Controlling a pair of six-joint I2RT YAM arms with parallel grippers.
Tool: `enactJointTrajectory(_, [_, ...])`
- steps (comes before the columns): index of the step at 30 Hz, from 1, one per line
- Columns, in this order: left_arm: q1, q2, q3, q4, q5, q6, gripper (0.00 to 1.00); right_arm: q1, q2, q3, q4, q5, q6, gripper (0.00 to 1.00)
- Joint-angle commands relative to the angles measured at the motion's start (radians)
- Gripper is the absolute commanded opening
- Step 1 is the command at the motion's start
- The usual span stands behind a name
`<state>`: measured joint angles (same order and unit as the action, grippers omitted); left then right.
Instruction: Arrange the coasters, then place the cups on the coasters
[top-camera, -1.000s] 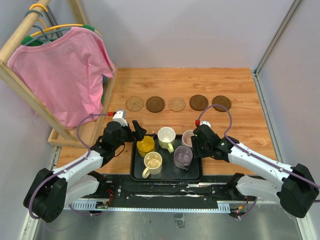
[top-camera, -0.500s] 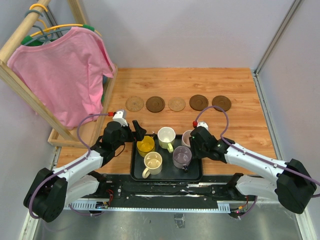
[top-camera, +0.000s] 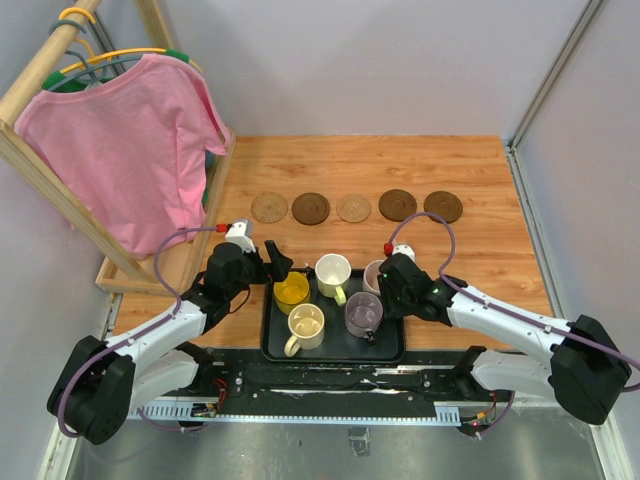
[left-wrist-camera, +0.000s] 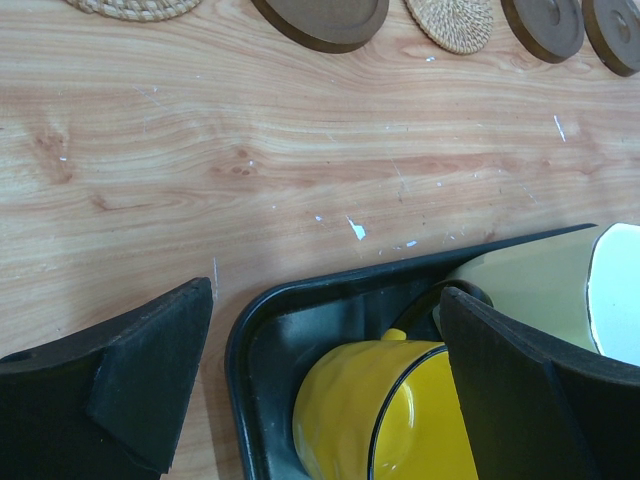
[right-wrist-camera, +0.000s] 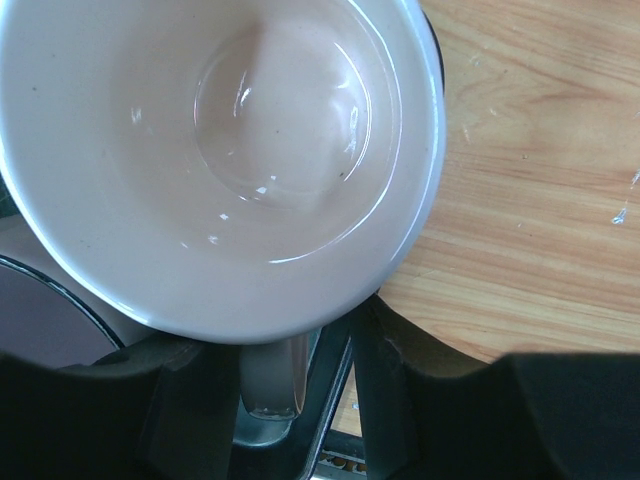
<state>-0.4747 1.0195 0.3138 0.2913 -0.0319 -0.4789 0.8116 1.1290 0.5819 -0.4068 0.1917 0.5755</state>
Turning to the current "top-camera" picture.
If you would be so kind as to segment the yellow translucent cup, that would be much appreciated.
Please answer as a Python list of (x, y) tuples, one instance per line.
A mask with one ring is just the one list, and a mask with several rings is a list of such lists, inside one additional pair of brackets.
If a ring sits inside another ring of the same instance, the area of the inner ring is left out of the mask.
[(296, 306), (309, 302), (310, 283), (304, 274), (290, 272), (284, 281), (274, 284), (273, 295), (279, 310), (289, 314)]

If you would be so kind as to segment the pink mug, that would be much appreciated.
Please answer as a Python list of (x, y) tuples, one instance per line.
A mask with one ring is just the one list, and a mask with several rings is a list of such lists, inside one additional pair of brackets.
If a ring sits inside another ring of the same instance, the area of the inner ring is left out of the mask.
[(374, 260), (370, 262), (363, 272), (363, 290), (374, 295), (380, 295), (380, 287), (378, 282), (379, 268), (384, 263), (383, 260)]

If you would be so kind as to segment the large woven rattan coaster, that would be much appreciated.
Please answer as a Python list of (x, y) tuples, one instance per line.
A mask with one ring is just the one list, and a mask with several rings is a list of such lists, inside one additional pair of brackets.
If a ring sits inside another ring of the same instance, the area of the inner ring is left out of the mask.
[(276, 192), (262, 192), (251, 204), (251, 214), (261, 223), (271, 224), (283, 219), (288, 212), (288, 202)]

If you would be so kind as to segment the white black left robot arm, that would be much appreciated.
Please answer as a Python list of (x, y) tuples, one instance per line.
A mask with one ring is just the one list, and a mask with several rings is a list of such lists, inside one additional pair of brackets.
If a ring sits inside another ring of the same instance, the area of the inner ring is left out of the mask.
[(164, 313), (108, 341), (86, 336), (76, 343), (46, 404), (60, 431), (94, 445), (110, 439), (133, 410), (185, 388), (207, 393), (214, 371), (188, 351), (188, 342), (217, 326), (231, 302), (253, 285), (283, 281), (293, 266), (272, 240), (269, 258), (224, 242), (204, 271)]

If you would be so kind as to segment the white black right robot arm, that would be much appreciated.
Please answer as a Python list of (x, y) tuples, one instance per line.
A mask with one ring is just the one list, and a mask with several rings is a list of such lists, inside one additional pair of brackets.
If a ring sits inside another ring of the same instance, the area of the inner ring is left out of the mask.
[(553, 398), (573, 417), (601, 425), (631, 377), (630, 358), (592, 317), (568, 321), (516, 308), (455, 277), (432, 279), (405, 254), (382, 263), (378, 283), (391, 318), (416, 316), (513, 347), (511, 353), (467, 351), (452, 377), (463, 399), (477, 399), (487, 390)]

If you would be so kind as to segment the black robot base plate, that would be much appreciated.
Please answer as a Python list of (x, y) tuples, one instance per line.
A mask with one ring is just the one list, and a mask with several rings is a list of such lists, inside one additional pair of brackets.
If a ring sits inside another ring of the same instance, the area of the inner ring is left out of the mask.
[(229, 387), (233, 413), (409, 413), (450, 402), (484, 409), (504, 403), (455, 371), (461, 351), (414, 350), (395, 364), (287, 363), (258, 349), (208, 348)]

